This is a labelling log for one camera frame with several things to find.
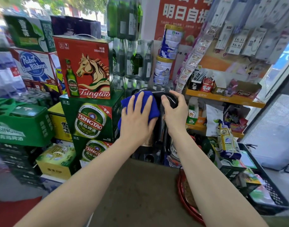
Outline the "person's left hand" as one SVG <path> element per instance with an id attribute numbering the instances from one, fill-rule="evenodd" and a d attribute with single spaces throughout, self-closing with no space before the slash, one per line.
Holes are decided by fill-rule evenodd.
<path id="1" fill-rule="evenodd" d="M 137 98 L 133 95 L 127 107 L 127 118 L 121 119 L 120 142 L 132 152 L 151 136 L 148 134 L 148 117 L 152 104 L 152 96 L 147 100 L 143 112 L 136 115 L 134 107 Z"/>

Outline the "blue cleaning cloth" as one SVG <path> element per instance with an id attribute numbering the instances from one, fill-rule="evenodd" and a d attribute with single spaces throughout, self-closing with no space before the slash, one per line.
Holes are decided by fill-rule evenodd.
<path id="1" fill-rule="evenodd" d="M 144 91 L 144 96 L 142 99 L 142 107 L 141 107 L 141 113 L 143 112 L 143 109 L 145 107 L 145 104 L 147 102 L 147 100 L 149 99 L 149 97 L 152 96 L 152 104 L 151 104 L 151 108 L 150 108 L 150 113 L 149 113 L 149 117 L 148 117 L 148 124 L 150 123 L 150 121 L 153 118 L 158 118 L 160 116 L 160 110 L 158 108 L 156 99 L 153 95 L 153 93 L 151 91 Z M 132 96 L 129 96 L 123 100 L 121 100 L 121 105 L 122 108 L 128 107 L 129 101 L 131 99 Z"/>

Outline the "black electric kettle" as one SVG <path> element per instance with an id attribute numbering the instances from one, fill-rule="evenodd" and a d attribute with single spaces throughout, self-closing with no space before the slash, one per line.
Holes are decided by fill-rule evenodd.
<path id="1" fill-rule="evenodd" d="M 174 109 L 178 106 L 178 98 L 171 94 L 170 92 L 163 92 L 163 91 L 156 91 L 152 88 L 144 87 L 142 89 L 136 89 L 132 91 L 132 94 L 145 91 L 145 90 L 152 90 L 152 94 L 157 102 L 158 109 L 160 111 L 160 116 L 155 124 L 154 130 L 150 136 L 150 138 L 143 143 L 135 152 L 134 154 L 155 154 L 159 151 L 166 155 L 171 154 L 171 143 L 172 138 L 168 133 L 168 127 L 166 125 L 164 116 L 165 116 L 165 109 L 161 102 L 162 95 L 165 95 L 169 101 L 170 106 Z"/>

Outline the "person's right forearm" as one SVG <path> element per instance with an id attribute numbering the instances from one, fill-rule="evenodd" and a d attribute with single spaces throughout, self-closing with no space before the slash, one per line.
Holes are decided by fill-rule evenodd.
<path id="1" fill-rule="evenodd" d="M 185 127 L 174 128 L 170 136 L 206 227 L 269 227 L 196 145 Z"/>

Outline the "person's left forearm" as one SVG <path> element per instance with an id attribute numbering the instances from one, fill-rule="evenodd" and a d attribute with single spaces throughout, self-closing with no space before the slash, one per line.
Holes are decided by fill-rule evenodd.
<path id="1" fill-rule="evenodd" d="M 122 136 L 45 197 L 14 227 L 82 227 L 112 179 L 145 137 Z"/>

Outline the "small green white box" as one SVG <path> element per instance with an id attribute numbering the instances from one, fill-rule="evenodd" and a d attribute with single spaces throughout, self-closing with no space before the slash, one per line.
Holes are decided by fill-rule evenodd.
<path id="1" fill-rule="evenodd" d="M 186 124 L 187 125 L 195 125 L 195 123 L 198 120 L 198 113 L 199 113 L 198 109 L 196 109 L 196 110 L 189 109 Z"/>

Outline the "orange shelf board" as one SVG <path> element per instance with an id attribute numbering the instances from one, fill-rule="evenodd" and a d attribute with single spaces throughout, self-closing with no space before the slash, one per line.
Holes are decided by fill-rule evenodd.
<path id="1" fill-rule="evenodd" d="M 185 124 L 186 128 L 188 129 L 192 129 L 192 130 L 196 130 L 196 131 L 199 131 L 201 133 L 204 133 L 206 134 L 206 130 L 207 130 L 207 127 L 206 126 L 203 126 L 202 124 L 199 124 L 199 125 L 191 125 L 191 124 Z M 245 136 L 244 133 L 236 133 L 236 132 L 232 132 L 233 136 L 235 138 L 243 138 Z"/>
<path id="2" fill-rule="evenodd" d="M 266 103 L 262 102 L 260 99 L 249 99 L 243 96 L 233 95 L 233 96 L 222 96 L 202 91 L 190 90 L 188 88 L 184 89 L 184 93 L 189 96 L 195 96 L 203 99 L 215 100 L 219 102 L 226 102 L 232 104 L 238 104 L 243 106 L 255 107 L 255 108 L 264 108 Z"/>

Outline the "white plastic bag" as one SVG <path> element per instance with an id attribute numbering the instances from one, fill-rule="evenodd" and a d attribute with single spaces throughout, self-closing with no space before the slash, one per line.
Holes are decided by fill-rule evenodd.
<path id="1" fill-rule="evenodd" d="M 206 104 L 206 136 L 216 137 L 218 136 L 219 121 L 223 120 L 224 106 Z"/>

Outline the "hanging strip of snack packets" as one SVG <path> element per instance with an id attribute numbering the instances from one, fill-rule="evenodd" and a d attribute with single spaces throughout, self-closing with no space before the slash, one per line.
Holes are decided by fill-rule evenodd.
<path id="1" fill-rule="evenodd" d="M 202 60 L 207 49 L 214 40 L 219 28 L 219 26 L 212 26 L 211 23 L 207 23 L 205 28 L 200 32 L 199 36 L 195 40 L 191 51 L 185 57 L 182 66 L 178 72 L 178 78 L 175 88 L 176 92 L 182 93 L 189 77 L 194 72 L 199 62 Z"/>

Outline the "red horse print beer carton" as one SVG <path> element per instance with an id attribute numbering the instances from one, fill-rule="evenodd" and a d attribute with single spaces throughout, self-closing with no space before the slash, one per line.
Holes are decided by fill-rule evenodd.
<path id="1" fill-rule="evenodd" d="M 68 97 L 111 99 L 113 42 L 83 35 L 53 39 Z"/>

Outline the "brown cardboard display box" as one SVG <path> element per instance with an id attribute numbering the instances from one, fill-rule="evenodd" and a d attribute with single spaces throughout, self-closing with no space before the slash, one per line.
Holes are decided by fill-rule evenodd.
<path id="1" fill-rule="evenodd" d="M 257 83 L 237 81 L 237 86 L 234 90 L 234 95 L 242 96 L 254 100 L 262 89 L 262 85 Z"/>

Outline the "pack of green glass bottles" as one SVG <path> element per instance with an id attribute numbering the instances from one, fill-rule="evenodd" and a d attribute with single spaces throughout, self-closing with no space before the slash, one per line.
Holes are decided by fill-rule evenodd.
<path id="1" fill-rule="evenodd" d="M 137 41 L 142 28 L 142 0 L 108 0 L 107 35 L 110 38 Z"/>

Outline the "glass shop door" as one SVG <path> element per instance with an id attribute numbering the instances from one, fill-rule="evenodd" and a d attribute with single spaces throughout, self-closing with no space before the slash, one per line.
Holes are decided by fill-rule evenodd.
<path id="1" fill-rule="evenodd" d="M 262 167 L 289 173 L 289 43 L 260 83 L 266 106 L 251 109 L 242 143 L 257 145 L 251 150 Z"/>

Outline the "stack of dark crates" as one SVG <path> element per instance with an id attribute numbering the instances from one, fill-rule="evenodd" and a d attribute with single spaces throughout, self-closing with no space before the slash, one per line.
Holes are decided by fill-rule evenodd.
<path id="1" fill-rule="evenodd" d="M 44 189 L 42 172 L 36 159 L 43 153 L 41 147 L 0 143 L 0 158 L 14 177 L 23 185 Z"/>

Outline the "red wall poster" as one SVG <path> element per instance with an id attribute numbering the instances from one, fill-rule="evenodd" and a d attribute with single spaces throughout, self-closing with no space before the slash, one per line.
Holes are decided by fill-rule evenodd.
<path id="1" fill-rule="evenodd" d="M 161 41 L 166 24 L 182 27 L 181 45 L 193 45 L 213 0 L 160 0 L 154 39 Z"/>

